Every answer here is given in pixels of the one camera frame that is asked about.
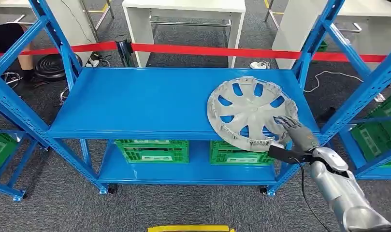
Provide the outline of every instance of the blue metal shelf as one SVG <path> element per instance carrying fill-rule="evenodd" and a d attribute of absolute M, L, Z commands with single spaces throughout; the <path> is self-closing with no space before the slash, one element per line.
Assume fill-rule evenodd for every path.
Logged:
<path fill-rule="evenodd" d="M 344 0 L 327 1 L 292 70 L 82 68 L 46 1 L 29 2 L 38 19 L 0 58 L 0 75 L 26 44 L 45 29 L 62 56 L 71 93 L 56 120 L 49 126 L 0 78 L 0 112 L 39 143 L 52 147 L 102 194 L 108 191 L 107 183 L 177 183 L 267 185 L 268 195 L 274 196 L 299 169 L 298 165 L 282 164 L 280 175 L 274 177 L 272 166 L 226 167 L 212 166 L 207 162 L 206 141 L 220 138 L 208 122 L 206 104 L 219 84 L 242 76 L 254 76 L 279 85 L 296 102 L 299 119 L 317 134 L 324 145 L 391 82 L 391 53 L 371 71 L 333 25 Z M 303 87 L 310 61 L 327 32 L 345 52 L 364 82 L 319 129 L 303 95 Z M 84 160 L 61 140 L 64 138 L 80 139 Z M 89 138 L 192 140 L 191 162 L 187 165 L 128 164 L 113 146 L 109 146 L 101 172 L 97 174 L 89 161 L 85 140 Z M 364 164 L 356 147 L 350 144 L 353 141 L 344 142 L 349 149 L 355 150 L 353 154 L 350 150 L 349 154 L 357 167 L 355 175 L 365 176 L 391 158 L 390 151 Z"/>
<path fill-rule="evenodd" d="M 391 180 L 391 167 L 375 168 L 356 178 L 359 180 Z"/>
<path fill-rule="evenodd" d="M 291 70 L 84 68 L 46 133 L 55 138 L 220 140 L 206 113 L 222 82 L 254 76 L 273 82 L 319 128 Z"/>
<path fill-rule="evenodd" d="M 270 166 L 225 166 L 209 162 L 209 142 L 190 141 L 188 164 L 127 163 L 109 141 L 99 181 L 119 184 L 274 185 Z"/>
<path fill-rule="evenodd" d="M 19 130 L 0 130 L 0 132 L 4 132 L 4 133 L 9 134 L 10 136 L 12 136 L 12 138 L 17 140 L 17 142 L 18 142 L 16 147 L 15 147 L 15 149 L 12 151 L 12 153 L 6 158 L 4 163 L 1 165 L 1 167 L 0 167 L 0 178 L 1 178 L 2 174 L 3 174 L 3 172 L 6 170 L 9 162 L 12 160 L 13 156 L 15 154 L 17 154 L 18 149 L 22 146 L 23 141 L 25 139 L 29 139 L 30 140 L 29 146 L 27 147 L 26 151 L 24 152 L 22 159 L 20 160 L 18 166 L 16 167 L 16 169 L 12 173 L 12 175 L 11 175 L 9 181 L 7 182 L 7 184 L 0 183 L 0 193 L 8 195 L 8 196 L 11 196 L 11 197 L 13 197 L 13 201 L 18 202 L 18 201 L 21 201 L 23 199 L 26 191 L 23 190 L 23 189 L 21 189 L 21 190 L 14 189 L 14 184 L 16 183 L 17 179 L 19 178 L 20 174 L 22 173 L 23 169 L 25 168 L 26 163 L 30 159 L 30 157 L 31 157 L 31 155 L 32 155 L 32 153 L 33 153 L 33 151 L 34 151 L 34 149 L 35 149 L 35 147 L 36 147 L 38 142 L 36 140 L 30 138 L 24 131 L 19 131 Z"/>

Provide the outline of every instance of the gray carpet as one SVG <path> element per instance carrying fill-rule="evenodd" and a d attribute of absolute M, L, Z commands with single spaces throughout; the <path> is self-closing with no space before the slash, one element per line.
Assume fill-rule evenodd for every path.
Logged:
<path fill-rule="evenodd" d="M 102 41 L 128 34 L 121 2 L 113 1 L 116 18 L 110 20 L 108 17 L 99 29 Z M 274 10 L 283 11 L 286 2 L 277 0 Z M 246 5 L 240 47 L 271 48 L 276 30 L 273 23 L 266 24 L 263 21 L 266 13 L 263 1 L 246 0 Z M 90 0 L 88 3 L 89 9 L 101 9 L 102 6 L 101 0 Z M 93 18 L 98 21 L 99 15 Z M 225 47 L 227 34 L 227 31 L 219 28 L 154 27 L 156 42 L 164 44 Z M 331 51 L 336 50 L 329 39 L 328 43 Z M 44 32 L 34 44 L 35 48 L 51 46 Z M 115 52 L 103 55 L 112 55 L 112 66 L 121 66 Z M 235 66 L 245 68 L 252 61 L 254 59 L 238 58 Z M 269 61 L 276 67 L 274 60 Z M 225 67 L 226 58 L 152 54 L 148 65 Z M 356 75 L 345 63 L 312 62 L 307 88 L 316 85 L 314 75 L 323 70 Z M 320 81 L 321 87 L 306 95 L 314 116 L 322 114 L 330 106 L 339 108 L 359 84 L 355 79 L 327 74 Z M 60 108 L 58 95 L 65 85 L 61 82 L 43 86 L 25 94 L 23 99 L 47 123 L 51 123 Z M 385 90 L 385 96 L 390 92 L 391 87 Z M 375 106 L 376 103 L 372 102 L 359 117 Z M 0 117 L 0 127 L 11 128 L 12 125 Z M 81 154 L 76 140 L 66 142 Z M 334 138 L 333 145 L 337 152 L 346 155 L 338 138 Z M 89 141 L 89 147 L 93 165 L 97 169 L 105 141 Z M 17 165 L 19 158 L 20 154 L 8 167 L 3 180 Z M 360 181 L 360 185 L 373 207 L 391 221 L 391 181 Z M 227 224 L 237 232 L 324 231 L 303 201 L 300 174 L 296 174 L 273 198 L 261 195 L 256 186 L 118 185 L 116 194 L 103 196 L 54 151 L 45 153 L 36 150 L 16 187 L 27 188 L 29 198 L 14 203 L 9 197 L 0 195 L 0 231 L 144 232 L 148 227 L 168 224 Z M 332 231 L 337 231 L 333 214 L 308 176 L 306 191 L 315 212 Z"/>

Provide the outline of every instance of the black shorts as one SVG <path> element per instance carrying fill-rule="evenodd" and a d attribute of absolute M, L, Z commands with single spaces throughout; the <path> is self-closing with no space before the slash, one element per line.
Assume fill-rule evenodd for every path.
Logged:
<path fill-rule="evenodd" d="M 23 34 L 19 24 L 0 25 L 0 53 L 5 53 Z"/>

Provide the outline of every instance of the person's leg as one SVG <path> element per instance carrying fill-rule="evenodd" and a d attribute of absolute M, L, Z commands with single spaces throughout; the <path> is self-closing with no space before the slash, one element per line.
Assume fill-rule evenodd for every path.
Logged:
<path fill-rule="evenodd" d="M 5 53 L 24 34 L 25 30 L 26 28 L 19 24 L 0 25 L 0 53 Z M 30 45 L 27 45 L 23 51 L 30 51 Z M 19 56 L 18 60 L 23 70 L 23 79 L 30 81 L 34 75 L 32 56 Z"/>
<path fill-rule="evenodd" d="M 20 27 L 23 30 L 23 33 L 27 30 L 26 27 L 20 25 Z M 30 51 L 31 50 L 31 44 L 29 43 L 23 51 Z M 25 56 L 19 56 L 17 58 L 20 63 L 20 67 L 23 70 L 23 79 L 25 81 L 30 81 L 34 75 L 34 65 L 33 65 L 33 56 L 32 55 L 25 55 Z"/>

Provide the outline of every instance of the white desk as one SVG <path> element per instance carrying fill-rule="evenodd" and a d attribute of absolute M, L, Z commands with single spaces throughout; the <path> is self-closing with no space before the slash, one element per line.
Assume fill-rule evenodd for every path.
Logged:
<path fill-rule="evenodd" d="M 272 49 L 300 51 L 325 4 L 326 0 L 289 0 Z M 391 2 L 346 0 L 336 21 L 366 23 L 351 41 L 359 54 L 387 55 L 391 51 Z M 292 59 L 276 61 L 280 69 L 290 69 L 295 62 Z M 377 65 L 368 64 L 371 69 Z"/>
<path fill-rule="evenodd" d="M 60 0 L 47 0 L 58 24 L 71 46 L 95 43 L 93 31 L 79 1 L 64 0 L 71 12 Z M 0 0 L 0 14 L 32 14 L 28 0 Z M 91 52 L 77 53 L 85 64 Z"/>
<path fill-rule="evenodd" d="M 245 0 L 124 0 L 124 13 L 133 43 L 154 44 L 151 16 L 229 19 L 232 22 L 228 48 L 238 48 L 245 15 Z M 145 67 L 149 52 L 135 52 L 139 67 Z M 233 68 L 235 57 L 228 57 Z"/>

